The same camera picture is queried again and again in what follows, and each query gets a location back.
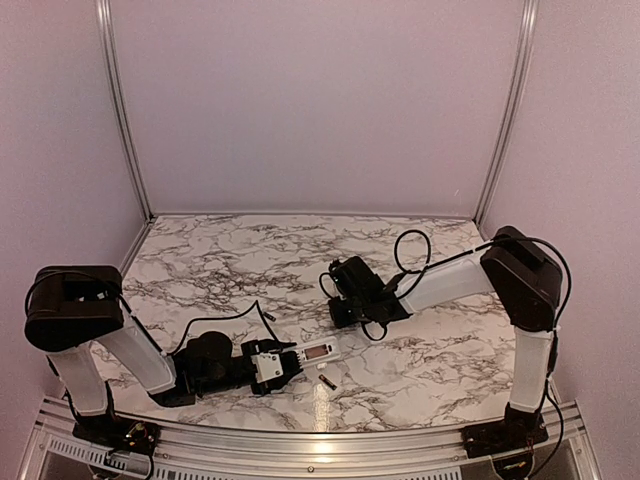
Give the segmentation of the white remote control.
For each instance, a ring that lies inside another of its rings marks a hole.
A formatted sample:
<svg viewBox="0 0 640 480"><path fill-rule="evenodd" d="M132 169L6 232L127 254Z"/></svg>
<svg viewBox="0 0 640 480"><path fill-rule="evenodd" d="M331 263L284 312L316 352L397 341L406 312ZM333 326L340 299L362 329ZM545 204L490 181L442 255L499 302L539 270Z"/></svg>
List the white remote control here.
<svg viewBox="0 0 640 480"><path fill-rule="evenodd" d="M294 351L303 367L334 362L342 356L339 343L334 337L300 344Z"/></svg>

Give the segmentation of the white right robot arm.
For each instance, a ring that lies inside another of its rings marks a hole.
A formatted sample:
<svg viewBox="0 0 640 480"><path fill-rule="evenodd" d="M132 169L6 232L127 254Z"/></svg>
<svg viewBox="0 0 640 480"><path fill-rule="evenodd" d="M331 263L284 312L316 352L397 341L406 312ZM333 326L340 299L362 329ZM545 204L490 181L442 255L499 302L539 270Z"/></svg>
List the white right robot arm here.
<svg viewBox="0 0 640 480"><path fill-rule="evenodd" d="M515 351L505 419L497 423L495 438L515 448L533 433L573 289L569 264L555 245L507 225L481 245L418 269L400 268L388 281L359 256L333 261L324 275L336 290L328 309L338 329L376 324L387 330L468 298L496 301L514 331Z"/></svg>

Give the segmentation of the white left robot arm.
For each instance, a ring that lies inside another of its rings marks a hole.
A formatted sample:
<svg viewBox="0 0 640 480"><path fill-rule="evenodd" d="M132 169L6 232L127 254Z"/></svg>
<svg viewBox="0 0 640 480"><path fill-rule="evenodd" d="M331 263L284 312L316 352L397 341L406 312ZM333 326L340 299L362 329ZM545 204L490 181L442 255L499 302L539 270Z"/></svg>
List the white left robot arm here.
<svg viewBox="0 0 640 480"><path fill-rule="evenodd" d="M113 413L113 397L91 353L110 352L157 405L178 408L209 394L248 386L267 395L284 388L303 368L291 343L271 334L242 344L208 331L182 338L164 351L126 302L121 273L109 265L42 268L25 296L27 340L44 352L78 416L106 445L125 438L126 423Z"/></svg>

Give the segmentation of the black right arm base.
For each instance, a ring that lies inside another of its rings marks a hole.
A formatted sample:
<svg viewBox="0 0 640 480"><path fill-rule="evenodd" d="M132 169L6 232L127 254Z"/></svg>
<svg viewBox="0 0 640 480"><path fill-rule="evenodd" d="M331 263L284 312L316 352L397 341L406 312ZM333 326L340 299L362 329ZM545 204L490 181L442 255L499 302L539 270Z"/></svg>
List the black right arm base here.
<svg viewBox="0 0 640 480"><path fill-rule="evenodd" d="M510 403L502 419L466 426L461 435L469 458L532 447L549 439L540 409L524 412Z"/></svg>

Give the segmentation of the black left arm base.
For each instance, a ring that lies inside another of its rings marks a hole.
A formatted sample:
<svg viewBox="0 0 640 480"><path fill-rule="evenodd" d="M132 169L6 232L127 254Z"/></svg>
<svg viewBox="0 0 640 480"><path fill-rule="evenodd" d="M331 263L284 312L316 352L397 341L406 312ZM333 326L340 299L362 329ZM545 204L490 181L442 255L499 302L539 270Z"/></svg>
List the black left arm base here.
<svg viewBox="0 0 640 480"><path fill-rule="evenodd" d="M159 434L156 423L117 415L79 417L73 428L73 436L81 440L146 456L154 453Z"/></svg>

